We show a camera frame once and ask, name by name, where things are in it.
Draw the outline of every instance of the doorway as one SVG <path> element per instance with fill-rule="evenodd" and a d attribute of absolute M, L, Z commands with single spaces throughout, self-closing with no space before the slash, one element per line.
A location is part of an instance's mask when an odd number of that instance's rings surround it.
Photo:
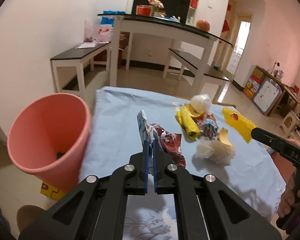
<path fill-rule="evenodd" d="M 230 58 L 226 65 L 226 68 L 223 71 L 224 75 L 227 76 L 227 78 L 230 78 L 231 80 L 234 79 L 237 67 L 239 66 L 239 63 L 241 61 L 246 41 L 249 36 L 251 22 L 240 19 L 239 25 L 240 26 L 234 47 L 230 54 Z"/>

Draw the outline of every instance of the cardboard box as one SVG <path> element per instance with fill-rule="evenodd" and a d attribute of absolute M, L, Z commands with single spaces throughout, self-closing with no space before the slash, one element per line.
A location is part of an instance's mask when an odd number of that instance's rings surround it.
<path fill-rule="evenodd" d="M 260 80 L 255 77 L 254 75 L 251 75 L 248 82 L 245 85 L 245 88 L 243 89 L 243 93 L 252 100 L 255 93 L 260 88 Z"/>
<path fill-rule="evenodd" d="M 262 80 L 263 72 L 255 68 L 252 75 L 255 76 L 257 79 Z"/>
<path fill-rule="evenodd" d="M 55 200 L 61 200 L 66 195 L 66 192 L 55 188 L 46 182 L 42 182 L 40 193 Z"/>

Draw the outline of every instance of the pink bucket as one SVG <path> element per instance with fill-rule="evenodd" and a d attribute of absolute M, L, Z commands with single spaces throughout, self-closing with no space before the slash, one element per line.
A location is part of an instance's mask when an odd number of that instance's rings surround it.
<path fill-rule="evenodd" d="M 7 147 L 23 172 L 64 191 L 78 184 L 89 138 L 90 111 L 79 97 L 58 93 L 24 109 L 13 123 Z M 64 153 L 57 159 L 57 153 Z"/>

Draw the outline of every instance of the white tissue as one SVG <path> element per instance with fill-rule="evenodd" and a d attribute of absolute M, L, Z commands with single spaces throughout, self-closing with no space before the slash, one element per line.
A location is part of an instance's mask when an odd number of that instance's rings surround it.
<path fill-rule="evenodd" d="M 203 94 L 203 95 L 196 95 L 192 97 L 190 104 L 193 106 L 193 109 L 197 113 L 202 113 L 202 112 L 208 113 L 212 105 L 212 102 L 209 95 Z"/>
<path fill-rule="evenodd" d="M 197 145 L 196 156 L 201 159 L 210 159 L 218 164 L 230 165 L 235 156 L 235 149 L 218 140 L 202 137 Z"/>

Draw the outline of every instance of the door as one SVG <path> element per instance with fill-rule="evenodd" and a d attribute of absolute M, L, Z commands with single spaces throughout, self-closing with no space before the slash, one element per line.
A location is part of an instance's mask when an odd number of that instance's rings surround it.
<path fill-rule="evenodd" d="M 228 50 L 222 64 L 222 72 L 229 80 L 234 79 L 237 67 L 241 61 L 241 57 L 250 32 L 251 18 L 239 17 L 236 24 L 237 36 L 234 47 Z"/>

